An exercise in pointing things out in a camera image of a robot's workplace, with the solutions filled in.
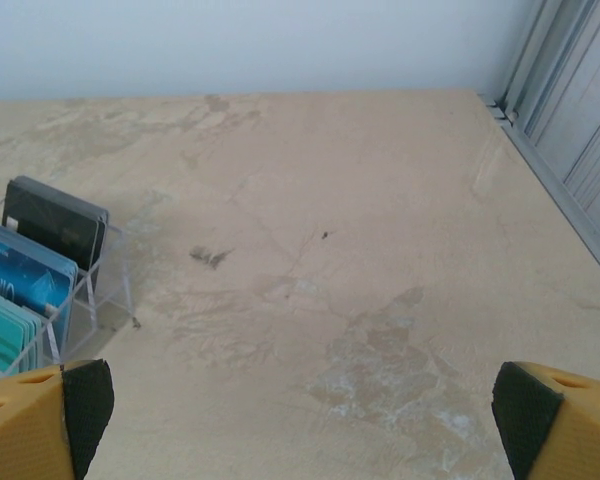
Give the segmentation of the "translucent striped enclosure panel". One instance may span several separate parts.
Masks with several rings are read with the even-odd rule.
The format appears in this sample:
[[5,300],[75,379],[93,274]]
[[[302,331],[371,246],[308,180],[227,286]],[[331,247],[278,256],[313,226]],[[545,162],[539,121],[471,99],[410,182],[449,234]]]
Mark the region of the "translucent striped enclosure panel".
[[538,0],[499,102],[600,232],[600,0]]

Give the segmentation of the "aluminium table edge frame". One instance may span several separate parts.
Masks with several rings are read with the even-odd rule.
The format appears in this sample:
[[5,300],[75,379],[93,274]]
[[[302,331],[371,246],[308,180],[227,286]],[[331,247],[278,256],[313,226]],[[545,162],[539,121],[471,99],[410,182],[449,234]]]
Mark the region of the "aluminium table edge frame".
[[501,126],[508,139],[520,153],[526,164],[542,184],[556,207],[577,233],[582,243],[586,246],[591,256],[600,266],[600,230],[577,203],[573,195],[551,170],[547,162],[537,152],[527,136],[511,124],[505,114],[488,95],[479,94],[478,97],[485,104],[496,122]]

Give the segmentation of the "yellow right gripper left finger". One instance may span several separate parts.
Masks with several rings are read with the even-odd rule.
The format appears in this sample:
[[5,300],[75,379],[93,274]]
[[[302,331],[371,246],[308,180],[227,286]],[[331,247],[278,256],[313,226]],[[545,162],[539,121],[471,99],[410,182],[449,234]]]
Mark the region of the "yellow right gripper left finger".
[[103,359],[0,378],[0,480],[84,480],[113,410]]

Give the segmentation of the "teal and black small box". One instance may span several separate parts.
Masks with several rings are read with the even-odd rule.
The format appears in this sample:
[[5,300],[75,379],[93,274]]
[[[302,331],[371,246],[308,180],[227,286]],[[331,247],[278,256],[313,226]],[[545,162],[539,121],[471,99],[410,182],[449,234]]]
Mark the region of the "teal and black small box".
[[[0,225],[4,199],[0,201]],[[56,342],[51,318],[35,311],[42,321],[38,338],[41,339],[41,366],[60,363],[86,352],[91,341],[133,315],[133,301],[128,261],[125,255],[125,234],[109,225],[99,260],[88,271],[79,268],[77,283],[71,294],[71,316],[68,338],[63,348]],[[10,376],[0,371],[0,378]]]
[[0,225],[0,295],[53,320],[59,348],[68,338],[75,261]]

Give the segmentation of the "teal credit card stack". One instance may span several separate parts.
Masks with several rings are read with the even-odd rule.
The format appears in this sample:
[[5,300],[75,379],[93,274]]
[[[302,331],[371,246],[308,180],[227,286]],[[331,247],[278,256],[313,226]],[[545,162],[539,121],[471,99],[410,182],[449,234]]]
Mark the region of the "teal credit card stack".
[[41,366],[41,326],[41,318],[35,312],[0,296],[1,372],[15,375]]

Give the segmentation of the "black credit card stack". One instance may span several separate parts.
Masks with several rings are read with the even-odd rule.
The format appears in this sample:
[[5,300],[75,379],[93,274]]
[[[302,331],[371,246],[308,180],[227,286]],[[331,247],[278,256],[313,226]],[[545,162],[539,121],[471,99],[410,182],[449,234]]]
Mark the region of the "black credit card stack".
[[7,184],[1,223],[88,271],[100,258],[109,211],[20,175]]

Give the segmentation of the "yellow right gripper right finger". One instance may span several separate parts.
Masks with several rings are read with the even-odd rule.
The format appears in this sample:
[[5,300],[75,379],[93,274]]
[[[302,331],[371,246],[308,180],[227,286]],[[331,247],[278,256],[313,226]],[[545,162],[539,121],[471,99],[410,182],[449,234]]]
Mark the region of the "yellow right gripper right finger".
[[514,480],[600,480],[600,380],[505,362],[492,395]]

